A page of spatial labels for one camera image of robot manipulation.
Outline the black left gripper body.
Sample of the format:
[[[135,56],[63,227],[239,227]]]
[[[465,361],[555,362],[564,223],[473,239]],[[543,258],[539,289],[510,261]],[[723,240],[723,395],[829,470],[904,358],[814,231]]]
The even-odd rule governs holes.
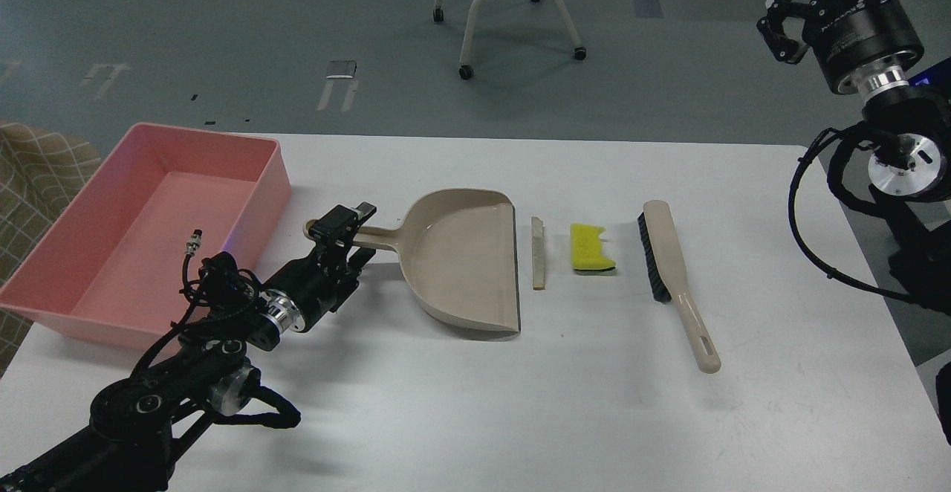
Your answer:
[[[264,312],[279,329],[312,329],[356,291],[366,251],[317,245],[292,259],[264,283]]]

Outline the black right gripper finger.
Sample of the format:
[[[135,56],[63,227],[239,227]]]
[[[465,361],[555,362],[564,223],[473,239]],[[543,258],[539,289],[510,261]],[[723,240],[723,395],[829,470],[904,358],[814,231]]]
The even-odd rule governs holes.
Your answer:
[[[784,22],[789,18],[805,21],[811,17],[811,5],[794,0],[770,0],[767,13],[757,21],[756,28],[777,62],[795,65],[802,61],[808,45],[787,35]]]

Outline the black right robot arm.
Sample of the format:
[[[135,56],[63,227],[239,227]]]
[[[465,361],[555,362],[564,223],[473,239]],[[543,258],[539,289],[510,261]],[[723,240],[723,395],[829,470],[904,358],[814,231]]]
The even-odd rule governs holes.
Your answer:
[[[900,0],[767,0],[757,29],[777,61],[794,65],[812,51],[833,94],[863,100],[858,123],[822,130],[798,160],[787,215],[799,250],[826,278],[948,314],[949,224],[928,228],[912,204],[949,200],[949,63],[907,78],[924,48]],[[832,268],[799,233],[799,184],[829,147],[828,190],[850,210],[886,222],[898,246],[889,273],[900,291]]]

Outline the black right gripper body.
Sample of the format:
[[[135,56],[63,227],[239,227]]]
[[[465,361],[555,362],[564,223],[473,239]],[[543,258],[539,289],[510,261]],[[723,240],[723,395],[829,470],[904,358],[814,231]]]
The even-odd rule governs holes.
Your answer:
[[[832,93],[856,93],[851,75],[879,59],[907,70],[924,55],[900,0],[811,0],[802,38]]]

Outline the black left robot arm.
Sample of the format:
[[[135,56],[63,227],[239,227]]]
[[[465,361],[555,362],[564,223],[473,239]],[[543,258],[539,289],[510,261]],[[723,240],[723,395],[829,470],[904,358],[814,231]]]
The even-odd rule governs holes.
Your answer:
[[[132,373],[99,391],[86,427],[2,478],[4,491],[166,491],[177,462],[214,425],[291,429],[300,411],[264,386],[249,347],[305,333],[359,288],[374,249],[354,246],[373,204],[337,205],[305,225],[310,253],[259,281],[220,252],[183,278],[186,313]]]

